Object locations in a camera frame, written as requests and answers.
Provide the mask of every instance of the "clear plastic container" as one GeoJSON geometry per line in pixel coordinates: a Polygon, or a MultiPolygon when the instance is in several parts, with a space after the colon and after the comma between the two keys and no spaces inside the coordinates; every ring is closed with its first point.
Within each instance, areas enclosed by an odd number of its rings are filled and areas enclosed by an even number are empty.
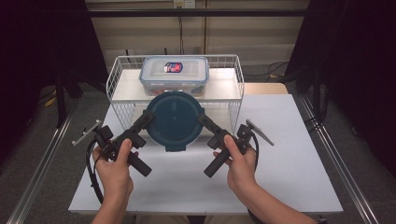
{"type": "Polygon", "coordinates": [[[207,58],[201,56],[150,56],[143,62],[139,80],[147,95],[184,91],[200,96],[208,80],[207,58]]]}

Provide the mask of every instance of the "white wire rack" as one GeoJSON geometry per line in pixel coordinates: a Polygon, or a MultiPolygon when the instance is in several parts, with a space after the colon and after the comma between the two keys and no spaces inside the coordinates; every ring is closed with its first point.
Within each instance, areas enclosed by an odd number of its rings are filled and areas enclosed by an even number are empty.
{"type": "MultiPolygon", "coordinates": [[[[220,127],[233,133],[245,87],[239,58],[230,54],[202,56],[208,60],[209,79],[204,94],[195,96],[195,99],[220,127]]],[[[139,81],[140,70],[146,57],[117,57],[106,83],[107,97],[125,130],[131,127],[154,98],[145,93],[144,86],[139,81]]]]}

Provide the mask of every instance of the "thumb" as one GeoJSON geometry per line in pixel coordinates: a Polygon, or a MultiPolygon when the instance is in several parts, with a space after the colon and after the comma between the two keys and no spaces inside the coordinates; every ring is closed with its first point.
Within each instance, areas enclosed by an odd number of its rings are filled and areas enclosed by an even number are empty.
{"type": "Polygon", "coordinates": [[[123,140],[120,150],[119,156],[117,157],[117,161],[121,161],[122,163],[126,163],[128,161],[129,153],[132,149],[132,142],[129,138],[123,140]]]}
{"type": "Polygon", "coordinates": [[[227,134],[224,136],[224,143],[225,143],[225,146],[230,151],[231,157],[234,160],[238,160],[239,158],[242,157],[242,154],[239,151],[238,146],[236,145],[235,141],[233,140],[233,138],[230,135],[227,134]]]}

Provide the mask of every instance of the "electrical outlet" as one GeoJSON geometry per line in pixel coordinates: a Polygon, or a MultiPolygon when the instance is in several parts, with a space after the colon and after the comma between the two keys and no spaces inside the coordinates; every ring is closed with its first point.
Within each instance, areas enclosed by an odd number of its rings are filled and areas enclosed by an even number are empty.
{"type": "Polygon", "coordinates": [[[185,0],[184,8],[195,8],[195,0],[185,0]]]}
{"type": "Polygon", "coordinates": [[[184,8],[184,0],[174,0],[174,8],[184,8]]]}

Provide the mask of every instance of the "container lid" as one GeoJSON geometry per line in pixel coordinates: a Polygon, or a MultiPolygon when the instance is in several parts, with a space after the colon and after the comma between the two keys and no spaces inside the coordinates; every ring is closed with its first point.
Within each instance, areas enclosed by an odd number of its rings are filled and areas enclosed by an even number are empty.
{"type": "Polygon", "coordinates": [[[166,91],[149,104],[155,118],[147,127],[149,136],[166,151],[184,151],[201,133],[197,118],[204,109],[192,96],[182,91],[166,91]]]}
{"type": "Polygon", "coordinates": [[[139,79],[150,82],[200,82],[208,77],[207,58],[201,56],[149,56],[139,79]]]}

